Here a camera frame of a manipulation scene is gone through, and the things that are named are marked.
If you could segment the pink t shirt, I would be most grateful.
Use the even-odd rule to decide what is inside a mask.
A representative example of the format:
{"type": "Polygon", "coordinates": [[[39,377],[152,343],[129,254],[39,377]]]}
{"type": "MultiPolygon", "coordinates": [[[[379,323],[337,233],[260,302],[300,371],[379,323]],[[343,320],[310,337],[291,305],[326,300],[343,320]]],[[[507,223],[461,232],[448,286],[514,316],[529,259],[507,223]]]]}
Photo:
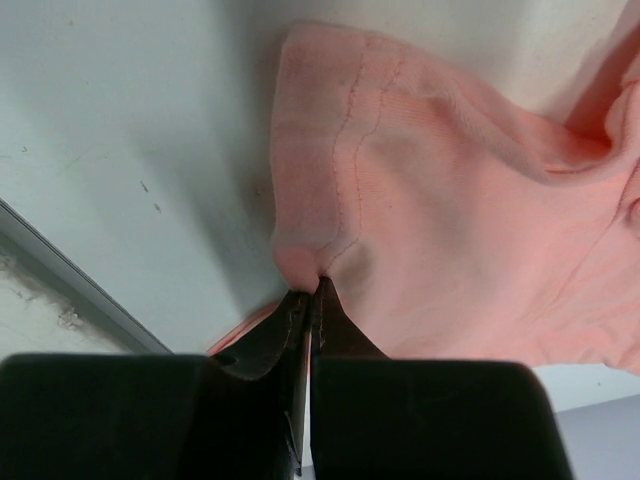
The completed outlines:
{"type": "Polygon", "coordinates": [[[343,21],[275,33],[272,252],[402,359],[639,370],[639,5],[579,62],[565,120],[343,21]]]}

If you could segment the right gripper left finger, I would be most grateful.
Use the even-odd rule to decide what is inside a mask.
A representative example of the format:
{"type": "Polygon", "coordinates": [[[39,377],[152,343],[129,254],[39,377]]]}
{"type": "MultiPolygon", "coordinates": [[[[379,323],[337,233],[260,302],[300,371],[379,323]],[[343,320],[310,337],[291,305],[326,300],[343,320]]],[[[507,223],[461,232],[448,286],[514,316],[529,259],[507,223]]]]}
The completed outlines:
{"type": "Polygon", "coordinates": [[[18,354],[1,364],[5,479],[291,479],[309,296],[213,356],[18,354]]]}

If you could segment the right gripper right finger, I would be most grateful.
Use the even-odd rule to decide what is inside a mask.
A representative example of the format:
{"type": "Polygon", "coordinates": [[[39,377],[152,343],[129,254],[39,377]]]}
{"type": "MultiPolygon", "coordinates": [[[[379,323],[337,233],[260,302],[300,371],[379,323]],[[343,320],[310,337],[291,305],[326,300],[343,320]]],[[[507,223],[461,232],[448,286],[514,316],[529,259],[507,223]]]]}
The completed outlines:
{"type": "Polygon", "coordinates": [[[310,304],[319,479],[569,479],[543,386],[519,363],[395,360],[322,279],[310,304]]]}

